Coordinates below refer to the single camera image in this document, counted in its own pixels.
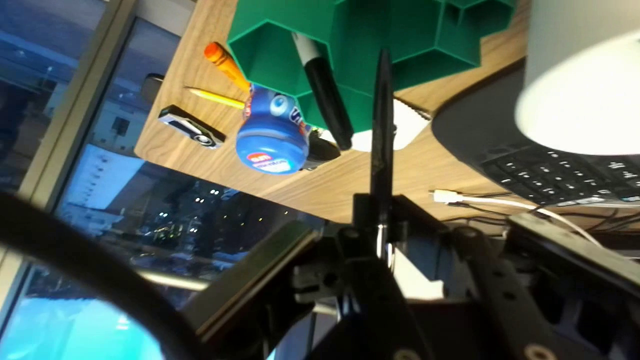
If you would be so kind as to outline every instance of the white lamp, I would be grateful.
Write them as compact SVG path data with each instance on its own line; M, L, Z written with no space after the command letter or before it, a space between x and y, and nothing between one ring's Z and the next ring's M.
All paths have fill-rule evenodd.
M532 0L516 124L555 151L640 154L640 0Z

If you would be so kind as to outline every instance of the black keyboard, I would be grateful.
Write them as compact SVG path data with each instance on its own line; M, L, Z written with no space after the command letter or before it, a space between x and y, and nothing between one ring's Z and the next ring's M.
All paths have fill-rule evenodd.
M578 157L532 145L484 160L482 170L536 204L640 204L638 157Z

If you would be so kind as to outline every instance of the blue container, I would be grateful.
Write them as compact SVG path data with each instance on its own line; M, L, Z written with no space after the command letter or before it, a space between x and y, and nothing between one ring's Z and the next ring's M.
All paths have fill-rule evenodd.
M298 172L307 157L307 139L296 100L254 87L248 118L236 139L236 154L258 172Z

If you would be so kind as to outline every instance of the green bracket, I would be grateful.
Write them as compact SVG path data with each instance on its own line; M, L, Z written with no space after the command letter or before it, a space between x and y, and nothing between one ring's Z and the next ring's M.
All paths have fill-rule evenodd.
M327 58L354 130L372 127L379 48L391 53L393 90L479 66L479 38L507 28L516 0L237 0L227 46L244 77L298 100L323 127L291 32Z

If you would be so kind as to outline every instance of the desk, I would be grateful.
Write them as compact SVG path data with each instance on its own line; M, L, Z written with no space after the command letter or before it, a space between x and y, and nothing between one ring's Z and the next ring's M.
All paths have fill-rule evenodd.
M233 142L242 124L240 111L205 102L183 87L202 87L225 97L246 98L223 75L202 57L207 43L223 43L236 0L197 0L176 57L167 69L161 90L150 111L136 146L148 163L171 168L207 182L242 191L326 220L349 222L352 195L367 192L370 154L343 153L311 172L296 176L268 176L244 168L236 158ZM528 0L521 0L513 25L482 43L482 66L463 75L434 80L397 93L396 97L430 112L475 84L477 80L521 61L526 51ZM199 120L222 130L227 139L218 151L205 151L157 122L157 112L178 105ZM412 199L436 218L463 216L470 210L430 202L428 191L449 188L465 195L502 192L467 167L455 163L425 128L407 148L396 153L393 192Z

